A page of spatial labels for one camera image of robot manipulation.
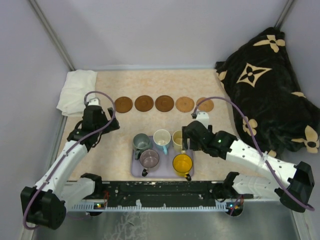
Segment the cream mug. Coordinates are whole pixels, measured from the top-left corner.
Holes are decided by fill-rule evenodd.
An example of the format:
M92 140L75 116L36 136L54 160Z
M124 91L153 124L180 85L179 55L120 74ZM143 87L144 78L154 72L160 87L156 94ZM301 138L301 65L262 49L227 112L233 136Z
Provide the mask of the cream mug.
M183 150L183 135L182 130L177 130L172 135L173 149L178 154L185 154L186 151Z

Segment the yellow mug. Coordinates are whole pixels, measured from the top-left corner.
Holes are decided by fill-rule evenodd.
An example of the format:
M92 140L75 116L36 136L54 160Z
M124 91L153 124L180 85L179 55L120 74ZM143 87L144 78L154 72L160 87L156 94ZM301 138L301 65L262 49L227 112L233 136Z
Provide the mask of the yellow mug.
M179 177L191 181L190 171L193 167L193 160L187 154L178 154L172 161L172 167L175 174Z

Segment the dark wooden coaster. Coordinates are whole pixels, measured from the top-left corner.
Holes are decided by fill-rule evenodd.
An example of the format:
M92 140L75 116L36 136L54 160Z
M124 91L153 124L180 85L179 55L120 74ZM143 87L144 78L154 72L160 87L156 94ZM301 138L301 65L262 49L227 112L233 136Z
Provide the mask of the dark wooden coaster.
M174 107L174 100L171 96L161 95L155 101L155 107L160 112L169 112Z
M133 107L133 101L127 96L117 98L114 103L116 111L122 114L129 112Z

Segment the light woven coaster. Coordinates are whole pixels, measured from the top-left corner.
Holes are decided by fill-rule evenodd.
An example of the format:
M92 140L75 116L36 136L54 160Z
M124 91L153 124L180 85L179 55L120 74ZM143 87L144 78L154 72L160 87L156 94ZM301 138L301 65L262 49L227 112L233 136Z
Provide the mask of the light woven coaster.
M196 105L198 106L198 110L201 112L210 112L213 110L214 108L214 102L209 99L204 101L206 98L205 97L201 97L197 100Z

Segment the white mug blue handle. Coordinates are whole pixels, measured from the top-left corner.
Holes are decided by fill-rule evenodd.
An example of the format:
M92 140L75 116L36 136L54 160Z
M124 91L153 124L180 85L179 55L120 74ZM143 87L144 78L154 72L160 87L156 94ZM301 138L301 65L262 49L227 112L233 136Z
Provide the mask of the white mug blue handle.
M153 134L153 141L156 147L165 155L168 154L168 148L171 143L171 134L165 129L159 129Z

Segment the woven rattan coaster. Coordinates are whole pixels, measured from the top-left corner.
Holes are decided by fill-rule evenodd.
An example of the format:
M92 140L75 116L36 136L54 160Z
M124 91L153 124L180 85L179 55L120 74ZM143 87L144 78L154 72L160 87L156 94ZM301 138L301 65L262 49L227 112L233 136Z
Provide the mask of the woven rattan coaster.
M176 108L182 113L189 113L195 107L194 100L187 96L179 97L175 102Z

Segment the brown wooden coaster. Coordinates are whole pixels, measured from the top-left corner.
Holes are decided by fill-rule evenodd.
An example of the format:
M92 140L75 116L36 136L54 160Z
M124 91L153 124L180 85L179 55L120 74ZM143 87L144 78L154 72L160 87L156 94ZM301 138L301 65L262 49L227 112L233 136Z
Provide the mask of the brown wooden coaster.
M134 102L135 108L140 112L148 112L154 106L154 101L149 95L141 95Z

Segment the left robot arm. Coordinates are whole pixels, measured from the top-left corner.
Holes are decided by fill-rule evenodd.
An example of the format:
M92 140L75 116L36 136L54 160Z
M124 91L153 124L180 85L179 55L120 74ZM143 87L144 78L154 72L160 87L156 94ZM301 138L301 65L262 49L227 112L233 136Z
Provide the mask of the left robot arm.
M101 176L84 173L79 180L66 187L66 183L80 161L95 148L102 135L118 130L115 108L108 108L107 118L99 104L88 104L79 121L67 137L67 142L55 162L33 187L24 187L20 193L26 230L47 227L59 228L67 212L82 199L101 197L104 186Z

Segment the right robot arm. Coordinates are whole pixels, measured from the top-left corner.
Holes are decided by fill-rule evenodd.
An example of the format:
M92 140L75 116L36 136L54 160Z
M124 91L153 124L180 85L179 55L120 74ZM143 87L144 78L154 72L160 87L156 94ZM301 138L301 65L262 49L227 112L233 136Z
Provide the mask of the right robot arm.
M295 212L315 210L309 204L315 180L312 168L306 162L294 164L260 153L235 135L223 130L214 133L211 126L205 127L197 120L182 127L182 146L240 164L261 175L256 179L257 187L254 187L254 182L246 183L244 177L239 175L226 182L223 192L229 198L235 198L238 194L264 198L278 196L285 207Z

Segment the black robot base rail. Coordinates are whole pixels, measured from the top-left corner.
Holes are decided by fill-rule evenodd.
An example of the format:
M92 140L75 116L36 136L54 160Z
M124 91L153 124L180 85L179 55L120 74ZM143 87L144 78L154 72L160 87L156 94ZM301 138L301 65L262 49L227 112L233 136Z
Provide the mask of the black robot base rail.
M229 184L215 181L110 181L86 196L103 200L108 207L214 207L216 200L235 199L239 194Z

